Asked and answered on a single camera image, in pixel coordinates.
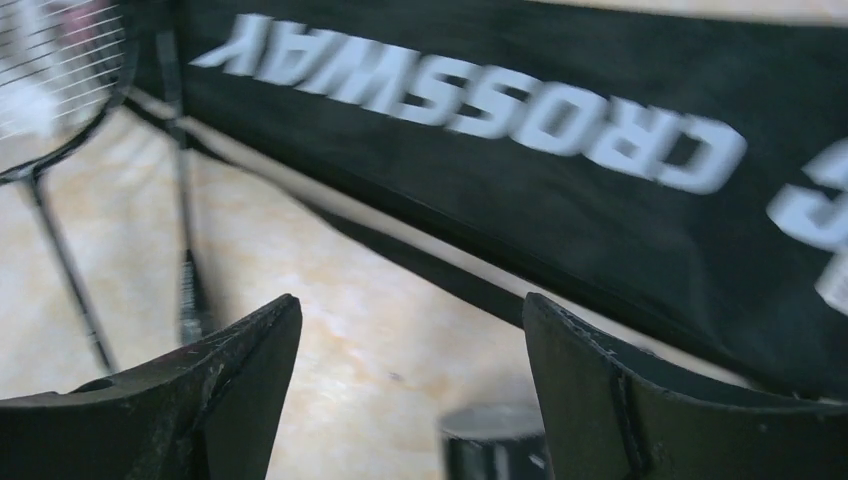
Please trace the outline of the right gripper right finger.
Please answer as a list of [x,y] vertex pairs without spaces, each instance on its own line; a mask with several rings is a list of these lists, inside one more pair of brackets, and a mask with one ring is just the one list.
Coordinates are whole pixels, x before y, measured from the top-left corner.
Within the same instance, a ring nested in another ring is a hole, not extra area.
[[522,311],[559,479],[843,479],[847,409],[691,372],[531,293]]

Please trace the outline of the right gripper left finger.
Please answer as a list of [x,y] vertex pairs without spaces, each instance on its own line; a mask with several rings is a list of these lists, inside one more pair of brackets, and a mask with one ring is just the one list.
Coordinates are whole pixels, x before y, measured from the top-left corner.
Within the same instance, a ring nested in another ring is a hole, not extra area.
[[5,479],[262,479],[301,305],[283,295],[191,345],[65,393],[1,403]]

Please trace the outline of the black racket bag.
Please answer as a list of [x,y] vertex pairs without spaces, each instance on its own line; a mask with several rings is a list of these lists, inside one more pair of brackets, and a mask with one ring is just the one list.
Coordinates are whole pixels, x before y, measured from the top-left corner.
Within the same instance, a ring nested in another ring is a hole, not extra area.
[[847,395],[847,25],[175,1],[188,116],[781,392]]

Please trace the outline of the black shuttlecock tube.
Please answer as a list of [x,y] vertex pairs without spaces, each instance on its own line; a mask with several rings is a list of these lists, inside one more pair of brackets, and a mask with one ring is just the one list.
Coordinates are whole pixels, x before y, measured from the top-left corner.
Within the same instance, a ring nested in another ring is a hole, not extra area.
[[552,477],[539,409],[527,404],[472,404],[439,420],[449,480],[546,480]]

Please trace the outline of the badminton racket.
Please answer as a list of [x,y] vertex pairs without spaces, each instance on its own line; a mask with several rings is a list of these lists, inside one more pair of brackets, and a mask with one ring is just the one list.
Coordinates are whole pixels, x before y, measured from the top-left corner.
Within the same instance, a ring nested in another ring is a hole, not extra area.
[[27,188],[102,368],[116,362],[48,205],[49,170],[91,140],[125,101],[139,54],[135,1],[1,4],[1,154],[4,185]]
[[156,34],[156,47],[164,87],[163,100],[171,109],[166,127],[175,145],[174,165],[178,220],[184,246],[179,273],[178,332],[180,343],[190,345],[213,332],[214,322],[202,285],[201,275],[192,252],[192,205],[188,145],[186,132],[181,125],[183,98],[175,32],[172,29],[158,32]]

